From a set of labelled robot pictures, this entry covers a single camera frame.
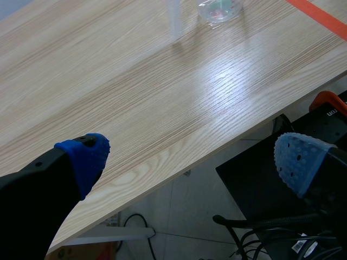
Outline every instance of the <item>wooden table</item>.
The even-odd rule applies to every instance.
[[[346,0],[313,2],[347,22]],[[285,0],[220,27],[185,0],[182,20],[176,43],[163,0],[35,0],[0,22],[0,173],[88,132],[111,141],[51,251],[346,71],[347,42]]]

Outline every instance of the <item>clear plastic cup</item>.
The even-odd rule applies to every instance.
[[[196,0],[199,15],[208,22],[221,23],[239,15],[243,0]]]

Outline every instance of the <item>white floor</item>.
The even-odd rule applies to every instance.
[[[328,90],[340,94],[347,90],[347,77],[328,86]],[[285,114],[291,121],[308,112],[316,95],[312,95]],[[157,234],[151,239],[157,260],[240,259],[229,256],[236,250],[231,235],[225,227],[215,224],[213,215],[229,219],[244,219],[242,212],[223,185],[215,168],[253,146],[271,134],[272,123],[222,150],[217,155],[167,183],[156,192],[129,206],[121,213],[122,223],[133,213],[142,214]],[[129,226],[143,226],[140,218],[132,218]],[[247,231],[235,230],[239,236]],[[147,240],[125,242],[117,260],[152,260]],[[258,259],[269,259],[259,254]]]

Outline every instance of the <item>cable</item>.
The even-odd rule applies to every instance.
[[[259,221],[251,220],[229,220],[225,219],[220,215],[215,215],[212,217],[213,221],[217,224],[233,227],[238,229],[258,229],[258,228],[273,228],[288,226],[293,224],[304,224],[321,221],[320,216],[317,213],[310,213],[301,216],[276,218],[276,219],[266,219]]]
[[[256,249],[250,249],[250,250],[246,251],[246,254],[247,254],[248,252],[252,252],[252,251],[255,251],[255,250],[256,250]]]
[[[231,236],[233,237],[235,244],[238,248],[238,251],[240,252],[240,255],[242,257],[242,260],[247,260],[247,255],[245,253],[245,250],[242,246],[242,244],[240,243],[239,237],[237,236],[237,234],[235,233],[234,229],[230,226],[226,226],[226,228],[228,229],[229,233],[231,234]]]
[[[268,244],[272,244],[272,243],[277,243],[277,242],[284,242],[284,241],[301,241],[301,240],[321,240],[321,239],[336,239],[336,237],[333,236],[305,236],[305,237],[293,237],[293,238],[277,238],[277,239],[270,239],[268,241],[265,241],[264,243],[260,244],[257,248],[256,251],[254,253],[253,256],[253,260],[256,260],[258,257],[258,254],[260,252],[260,250]]]
[[[337,246],[335,248],[330,248],[330,249],[327,249],[317,255],[315,255],[315,257],[313,257],[311,260],[317,260],[319,257],[327,254],[327,253],[330,253],[332,252],[331,254],[327,255],[326,257],[324,257],[322,260],[327,260],[329,257],[333,256],[334,254],[340,252],[342,250],[342,246]]]
[[[299,253],[298,253],[298,257],[297,260],[303,260],[304,256],[307,252],[307,250],[310,248],[311,245],[313,245],[316,242],[316,240],[311,240],[311,241],[307,241],[304,246],[300,249]]]
[[[143,220],[143,222],[145,223],[145,227],[148,228],[146,219],[144,218],[144,216],[142,216],[141,214],[138,214],[138,213],[135,213],[135,214],[133,214],[133,215],[130,215],[130,216],[125,220],[123,226],[126,225],[126,223],[128,222],[129,219],[131,219],[132,217],[135,217],[135,216],[140,217],[140,218]],[[147,238],[147,240],[148,240],[148,245],[150,246],[153,259],[154,259],[154,260],[157,260],[155,254],[154,254],[154,251],[153,251],[153,248],[152,248],[151,239],[150,239],[150,238],[152,238],[152,237]],[[120,241],[119,246],[118,246],[117,249],[116,249],[116,252],[118,252],[118,251],[120,250],[120,248],[121,248],[122,245],[123,245],[123,241]]]
[[[323,231],[323,232],[317,234],[317,236],[328,235],[330,233],[331,233],[330,231]],[[297,260],[303,260],[306,252],[315,242],[316,242],[316,240],[307,241],[304,244],[304,246],[300,249],[300,251],[298,253]]]
[[[254,230],[251,230],[247,233],[245,233],[241,239],[240,239],[240,243],[241,245],[243,245],[244,241],[246,240],[247,237],[249,237],[250,235],[253,235],[257,232],[260,232],[260,231],[288,231],[288,232],[293,232],[293,233],[297,233],[296,231],[292,230],[292,229],[286,229],[284,227],[272,227],[270,229],[254,229]]]

